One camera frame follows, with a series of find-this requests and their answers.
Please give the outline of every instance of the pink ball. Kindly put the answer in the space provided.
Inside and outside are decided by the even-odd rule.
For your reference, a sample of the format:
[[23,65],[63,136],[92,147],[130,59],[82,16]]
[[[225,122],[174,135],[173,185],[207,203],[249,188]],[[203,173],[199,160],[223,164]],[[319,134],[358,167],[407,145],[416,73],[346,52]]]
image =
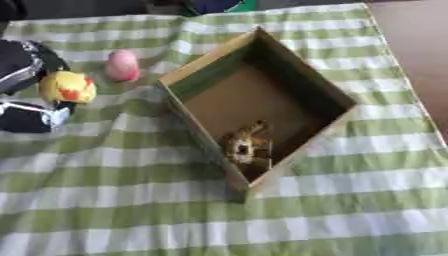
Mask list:
[[109,54],[106,75],[113,80],[137,80],[140,77],[138,59],[130,50],[116,50]]

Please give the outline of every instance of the yellow rubber duck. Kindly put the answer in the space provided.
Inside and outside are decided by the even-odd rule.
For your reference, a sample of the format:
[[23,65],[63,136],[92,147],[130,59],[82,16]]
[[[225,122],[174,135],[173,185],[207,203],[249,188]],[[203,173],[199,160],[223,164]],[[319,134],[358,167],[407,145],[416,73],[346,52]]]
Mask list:
[[48,102],[89,103],[96,97],[96,86],[85,74],[56,71],[39,82],[39,94]]

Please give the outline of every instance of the tablecloth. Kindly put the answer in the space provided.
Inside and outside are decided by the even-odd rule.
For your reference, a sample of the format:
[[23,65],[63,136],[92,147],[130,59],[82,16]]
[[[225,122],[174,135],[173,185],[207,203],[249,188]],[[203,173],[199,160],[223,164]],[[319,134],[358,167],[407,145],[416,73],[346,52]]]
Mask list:
[[[240,204],[151,84],[256,26],[360,105]],[[0,255],[448,253],[445,145],[364,4],[20,21],[5,37],[53,47],[99,95],[51,134],[0,134]],[[101,74],[119,48],[136,83]]]

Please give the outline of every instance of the toy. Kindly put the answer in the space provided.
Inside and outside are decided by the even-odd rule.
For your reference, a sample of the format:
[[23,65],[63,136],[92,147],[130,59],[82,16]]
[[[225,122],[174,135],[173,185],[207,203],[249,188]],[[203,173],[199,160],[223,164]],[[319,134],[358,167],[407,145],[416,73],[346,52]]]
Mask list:
[[137,57],[129,50],[110,53],[105,72],[107,76],[117,81],[133,81],[140,77]]
[[93,80],[84,74],[56,71],[39,82],[39,93],[47,102],[89,103],[96,96],[96,86]]
[[[250,165],[255,161],[268,160],[270,168],[272,142],[255,135],[269,129],[266,121],[257,121],[255,124],[245,126],[236,132],[223,137],[222,147],[226,157],[237,165]],[[257,151],[268,151],[267,156],[262,157]]]

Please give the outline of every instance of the cardboard box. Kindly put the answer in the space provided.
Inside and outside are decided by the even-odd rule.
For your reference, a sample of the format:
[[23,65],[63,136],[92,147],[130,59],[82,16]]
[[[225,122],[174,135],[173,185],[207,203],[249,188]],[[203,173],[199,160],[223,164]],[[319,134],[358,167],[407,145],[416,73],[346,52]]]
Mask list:
[[[294,154],[346,119],[356,102],[258,28],[159,79],[198,145],[245,197],[281,175]],[[266,120],[273,167],[241,170],[223,153],[223,137]]]

